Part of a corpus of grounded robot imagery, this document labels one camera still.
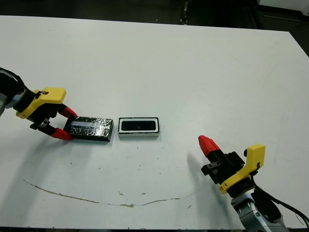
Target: table surface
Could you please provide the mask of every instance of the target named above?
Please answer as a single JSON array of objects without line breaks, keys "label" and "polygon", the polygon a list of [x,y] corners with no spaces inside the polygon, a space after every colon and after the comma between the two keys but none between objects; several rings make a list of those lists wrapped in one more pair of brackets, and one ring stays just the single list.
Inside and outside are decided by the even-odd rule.
[{"label": "table surface", "polygon": [[[288,32],[19,16],[0,16],[0,31],[1,67],[115,122],[110,143],[65,142],[6,110],[0,226],[242,229],[200,171],[202,134],[240,155],[265,144],[257,184],[309,214],[309,58]],[[120,140],[119,117],[159,117],[160,137]]]}]

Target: scratch mark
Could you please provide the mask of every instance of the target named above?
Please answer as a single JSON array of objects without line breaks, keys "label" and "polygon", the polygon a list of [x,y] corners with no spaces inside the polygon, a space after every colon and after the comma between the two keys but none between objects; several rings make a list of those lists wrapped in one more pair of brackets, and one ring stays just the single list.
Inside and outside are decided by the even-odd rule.
[{"label": "scratch mark", "polygon": [[180,198],[169,198],[169,199],[163,199],[163,200],[156,200],[153,202],[148,202],[146,204],[135,204],[135,205],[145,206],[145,205],[156,203],[156,202],[166,202],[166,201],[172,201],[172,200],[180,200]]},{"label": "scratch mark", "polygon": [[60,197],[67,197],[67,198],[72,198],[72,199],[75,199],[75,200],[80,200],[80,201],[84,201],[84,202],[91,202],[91,203],[96,203],[96,204],[105,204],[105,205],[113,205],[113,206],[123,206],[123,207],[129,207],[129,208],[134,208],[135,206],[146,206],[146,205],[149,205],[149,204],[153,204],[153,203],[157,203],[157,202],[166,202],[166,201],[174,201],[174,200],[180,200],[180,199],[186,199],[188,197],[190,197],[191,195],[201,191],[202,189],[199,189],[183,198],[169,198],[169,199],[162,199],[162,200],[156,200],[156,201],[152,201],[152,202],[148,202],[148,203],[145,203],[145,204],[112,204],[112,203],[102,203],[102,202],[95,202],[95,201],[91,201],[91,200],[87,200],[87,199],[83,199],[83,198],[78,198],[78,197],[72,197],[72,196],[68,196],[68,195],[64,195],[64,194],[61,194],[61,193],[56,193],[56,192],[52,192],[52,191],[49,191],[49,190],[46,190],[46,189],[43,189],[37,185],[34,185],[30,182],[28,182],[27,180],[23,180],[24,182],[26,182],[27,184],[39,189],[39,190],[42,190],[44,192],[47,192],[47,193],[51,193],[51,194],[54,194],[54,195],[58,195]]},{"label": "scratch mark", "polygon": [[129,207],[129,208],[134,208],[135,204],[114,204],[117,206],[125,206],[125,207]]},{"label": "scratch mark", "polygon": [[72,197],[72,196],[68,196],[68,195],[64,195],[64,194],[61,194],[61,193],[56,193],[56,192],[52,192],[52,191],[49,191],[49,190],[46,190],[46,189],[43,189],[43,188],[40,188],[39,186],[37,185],[34,185],[32,183],[29,183],[28,181],[24,180],[27,184],[39,189],[39,190],[42,190],[44,192],[48,192],[48,193],[51,193],[51,194],[54,194],[54,195],[58,195],[58,196],[61,196],[61,197],[68,197],[68,198],[73,198],[73,199],[76,199],[76,200],[80,200],[80,201],[85,201],[85,202],[91,202],[91,203],[99,203],[99,202],[95,202],[95,201],[91,201],[91,200],[87,200],[87,199],[83,199],[83,198],[78,198],[78,197]]}]

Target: cable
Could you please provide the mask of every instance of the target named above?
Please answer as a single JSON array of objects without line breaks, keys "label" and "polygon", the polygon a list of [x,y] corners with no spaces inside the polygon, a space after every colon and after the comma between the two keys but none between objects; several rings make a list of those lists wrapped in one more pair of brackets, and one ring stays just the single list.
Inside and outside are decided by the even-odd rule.
[{"label": "cable", "polygon": [[271,196],[270,194],[268,194],[267,192],[265,192],[264,190],[262,190],[259,186],[256,185],[255,181],[254,181],[254,178],[253,176],[257,173],[257,171],[253,172],[251,174],[251,180],[252,180],[252,183],[253,185],[255,186],[255,188],[261,192],[263,192],[266,196],[268,196],[273,202],[277,203],[277,204],[281,204],[283,207],[291,210],[292,212],[296,213],[297,215],[299,215],[305,222],[308,230],[309,230],[309,218],[304,215],[302,212],[300,212],[298,209],[295,209],[294,207],[290,206],[289,204],[287,203],[284,203],[282,201],[279,201],[278,199],[274,198],[273,196]]}]

